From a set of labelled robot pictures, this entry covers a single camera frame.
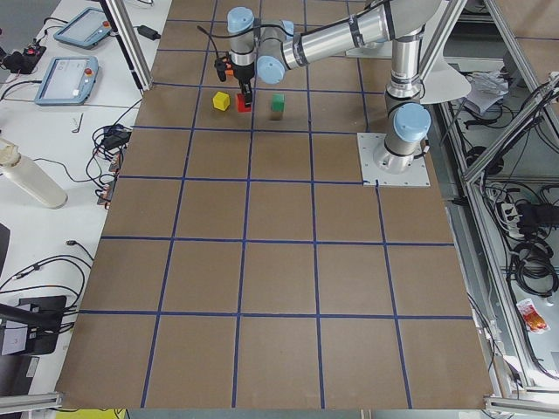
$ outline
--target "power strip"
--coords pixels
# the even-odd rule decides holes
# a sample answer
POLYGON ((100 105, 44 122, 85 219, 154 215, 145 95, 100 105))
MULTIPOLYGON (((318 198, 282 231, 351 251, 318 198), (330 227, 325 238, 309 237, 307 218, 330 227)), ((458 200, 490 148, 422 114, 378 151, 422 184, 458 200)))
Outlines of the power strip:
POLYGON ((518 227, 518 222, 521 216, 513 203, 500 203, 499 204, 500 218, 507 225, 508 235, 512 238, 523 239, 524 235, 521 234, 518 227))

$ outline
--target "green cube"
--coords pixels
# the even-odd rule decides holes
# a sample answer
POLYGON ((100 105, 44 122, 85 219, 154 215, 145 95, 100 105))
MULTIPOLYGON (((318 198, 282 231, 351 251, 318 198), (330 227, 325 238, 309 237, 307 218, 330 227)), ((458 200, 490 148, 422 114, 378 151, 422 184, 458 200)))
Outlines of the green cube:
POLYGON ((286 95, 275 93, 272 96, 272 112, 283 112, 286 106, 286 95))

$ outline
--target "metal mounting plate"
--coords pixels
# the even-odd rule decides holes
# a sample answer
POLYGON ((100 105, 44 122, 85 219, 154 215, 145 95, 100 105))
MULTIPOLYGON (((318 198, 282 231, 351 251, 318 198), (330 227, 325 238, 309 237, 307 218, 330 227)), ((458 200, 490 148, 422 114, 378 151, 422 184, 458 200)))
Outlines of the metal mounting plate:
MULTIPOLYGON (((373 151, 379 142, 384 141, 385 136, 386 134, 381 133, 357 134, 363 185, 375 186, 378 182, 379 186, 403 188, 428 188, 431 186, 423 157, 414 160, 408 170, 400 175, 387 173, 375 164, 373 161, 373 151)), ((421 153, 420 147, 418 147, 416 154, 419 153, 421 153)))

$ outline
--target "yellow cube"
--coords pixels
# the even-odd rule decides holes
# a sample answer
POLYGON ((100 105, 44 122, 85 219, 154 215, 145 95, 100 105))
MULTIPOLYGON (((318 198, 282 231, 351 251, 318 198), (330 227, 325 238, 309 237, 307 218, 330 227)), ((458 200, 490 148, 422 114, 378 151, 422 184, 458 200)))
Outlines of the yellow cube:
POLYGON ((220 111, 226 111, 231 104, 231 98, 227 93, 217 92, 213 97, 213 107, 220 111))

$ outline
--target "white desk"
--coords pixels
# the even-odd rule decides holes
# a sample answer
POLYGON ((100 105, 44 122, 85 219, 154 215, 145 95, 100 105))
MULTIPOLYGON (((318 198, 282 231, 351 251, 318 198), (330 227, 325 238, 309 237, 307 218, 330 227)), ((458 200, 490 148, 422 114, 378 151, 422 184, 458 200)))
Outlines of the white desk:
MULTIPOLYGON (((159 33, 163 31, 170 4, 171 0, 156 0, 154 6, 147 6, 133 0, 125 1, 128 15, 134 26, 145 24, 159 31, 159 33)), ((70 20, 86 7, 99 8, 99 4, 86 0, 62 0, 52 15, 63 20, 70 20)), ((48 21, 38 36, 43 36, 44 28, 54 25, 58 25, 58 23, 56 21, 48 21)), ((92 94, 86 102, 88 105, 128 107, 141 97, 116 38, 107 37, 101 40, 93 49, 85 50, 77 46, 62 44, 55 40, 53 36, 57 30, 58 28, 50 29, 46 41, 43 40, 41 42, 41 45, 46 46, 46 52, 39 61, 36 71, 28 76, 19 76, 17 81, 41 80, 51 59, 54 57, 95 56, 99 61, 100 73, 92 94)), ((148 66, 151 68, 154 63, 159 40, 152 41, 138 35, 138 41, 148 66)), ((37 90, 38 85, 22 85, 21 88, 16 88, 10 92, 7 100, 34 100, 37 90)))
MULTIPOLYGON (((171 2, 172 0, 156 0, 152 7, 134 0, 125 0, 134 25, 145 24, 160 33, 171 2)), ((69 20, 86 7, 98 6, 97 3, 86 0, 62 0, 53 16, 69 20)), ((56 23, 50 21, 45 27, 54 24, 56 23)), ((41 107, 32 102, 37 85, 23 85, 21 89, 14 89, 7 100, 0 102, 0 128, 2 136, 18 144, 22 154, 30 158, 43 157, 63 162, 75 179, 85 179, 85 166, 93 149, 92 132, 98 127, 114 123, 141 95, 116 39, 104 39, 96 48, 88 51, 55 41, 52 38, 55 31, 56 29, 50 30, 48 40, 42 43, 46 45, 47 52, 36 72, 20 76, 18 81, 42 79, 52 57, 94 55, 99 60, 101 71, 91 97, 85 106, 41 107), (74 134, 74 120, 79 121, 82 113, 84 116, 80 131, 74 134)), ((159 41, 138 38, 151 67, 159 41)), ((134 123, 137 107, 121 120, 123 125, 131 126, 134 123)), ((11 231, 10 248, 3 275, 0 277, 2 281, 41 258, 73 254, 86 259, 77 246, 65 245, 68 239, 78 240, 92 254, 99 242, 107 212, 96 204, 97 197, 93 193, 95 186, 90 182, 72 182, 58 165, 42 161, 38 164, 67 191, 68 203, 62 209, 47 209, 8 179, 0 177, 0 223, 11 231)), ((96 166, 92 165, 91 173, 96 173, 95 170, 96 166)), ((80 275, 70 265, 50 264, 29 277, 12 281, 6 289, 42 284, 66 285, 77 290, 80 275)), ((47 290, 5 294, 1 296, 0 302, 14 306, 20 298, 61 294, 60 290, 47 290)), ((71 333, 60 335, 55 353, 41 357, 30 394, 54 390, 71 336, 71 333)))

